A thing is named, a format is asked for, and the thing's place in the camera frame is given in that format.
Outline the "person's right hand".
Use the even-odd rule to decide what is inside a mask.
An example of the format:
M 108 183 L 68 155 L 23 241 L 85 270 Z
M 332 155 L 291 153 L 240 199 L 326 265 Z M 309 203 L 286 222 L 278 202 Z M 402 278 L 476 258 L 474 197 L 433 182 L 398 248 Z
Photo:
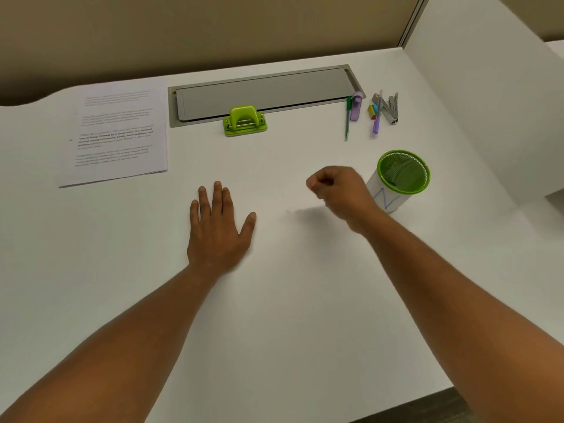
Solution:
M 363 178 L 352 167 L 327 166 L 335 169 L 335 183 L 327 199 L 328 209 L 345 221 L 351 230 L 367 236 L 386 221 L 385 213 L 376 205 Z

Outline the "person's left hand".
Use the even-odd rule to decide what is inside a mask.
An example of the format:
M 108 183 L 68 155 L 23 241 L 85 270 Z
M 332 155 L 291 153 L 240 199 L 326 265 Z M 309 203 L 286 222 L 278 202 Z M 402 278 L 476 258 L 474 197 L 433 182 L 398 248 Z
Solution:
M 199 187 L 196 200 L 199 202 L 200 223 L 189 232 L 188 270 L 208 281 L 217 280 L 234 270 L 251 247 L 251 242 L 244 242 L 239 237 L 242 227 L 238 228 L 236 224 L 234 202 L 229 189 L 222 187 L 221 216 L 212 216 L 212 197 L 208 197 L 204 186 Z

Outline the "person's left forearm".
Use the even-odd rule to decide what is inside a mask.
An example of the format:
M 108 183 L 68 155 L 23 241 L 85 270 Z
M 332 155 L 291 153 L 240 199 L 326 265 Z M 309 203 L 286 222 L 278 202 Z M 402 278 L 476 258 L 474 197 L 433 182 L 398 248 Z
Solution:
M 0 423 L 145 423 L 221 276 L 212 266 L 189 264 L 91 334 Z

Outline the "person's right forearm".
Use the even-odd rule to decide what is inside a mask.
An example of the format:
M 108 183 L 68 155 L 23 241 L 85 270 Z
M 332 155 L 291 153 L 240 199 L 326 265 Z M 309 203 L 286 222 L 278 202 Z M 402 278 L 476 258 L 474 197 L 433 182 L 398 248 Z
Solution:
M 487 423 L 564 423 L 564 345 L 379 209 L 368 240 L 442 370 Z

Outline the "green mesh pen cup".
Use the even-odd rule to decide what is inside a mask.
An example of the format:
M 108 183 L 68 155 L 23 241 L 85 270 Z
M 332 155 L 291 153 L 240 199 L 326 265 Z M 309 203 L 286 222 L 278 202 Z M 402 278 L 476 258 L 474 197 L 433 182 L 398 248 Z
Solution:
M 430 179 L 430 169 L 421 157 L 397 149 L 380 157 L 366 186 L 376 205 L 389 214 L 425 190 Z

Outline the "green hole punch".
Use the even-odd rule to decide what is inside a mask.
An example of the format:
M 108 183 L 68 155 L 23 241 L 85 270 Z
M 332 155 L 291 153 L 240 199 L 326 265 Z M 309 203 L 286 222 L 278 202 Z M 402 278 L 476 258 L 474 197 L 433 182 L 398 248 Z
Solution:
M 222 124 L 227 137 L 255 134 L 268 129 L 264 114 L 252 105 L 233 107 Z

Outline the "purple pen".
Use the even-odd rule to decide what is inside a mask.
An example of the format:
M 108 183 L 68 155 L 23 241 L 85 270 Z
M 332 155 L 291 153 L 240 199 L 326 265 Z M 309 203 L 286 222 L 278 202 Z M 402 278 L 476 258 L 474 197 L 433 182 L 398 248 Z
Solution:
M 382 114 L 383 90 L 375 93 L 372 98 L 373 104 L 377 107 L 376 117 L 372 128 L 372 134 L 378 135 L 380 129 L 380 119 Z

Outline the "silver staple remover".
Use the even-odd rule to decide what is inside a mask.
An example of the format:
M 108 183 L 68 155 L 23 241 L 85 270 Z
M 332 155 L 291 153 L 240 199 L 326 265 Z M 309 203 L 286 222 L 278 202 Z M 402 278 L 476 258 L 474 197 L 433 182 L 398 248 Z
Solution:
M 383 115 L 390 125 L 396 125 L 399 121 L 398 111 L 399 93 L 385 99 L 382 93 L 374 93 L 372 102 L 377 106 L 378 115 Z

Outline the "stack of printed paper sheets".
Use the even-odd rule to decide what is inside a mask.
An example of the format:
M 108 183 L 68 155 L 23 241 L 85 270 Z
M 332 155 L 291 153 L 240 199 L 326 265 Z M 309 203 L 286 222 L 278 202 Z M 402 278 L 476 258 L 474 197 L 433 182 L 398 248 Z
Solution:
M 59 188 L 168 170 L 163 78 L 83 85 L 77 102 Z

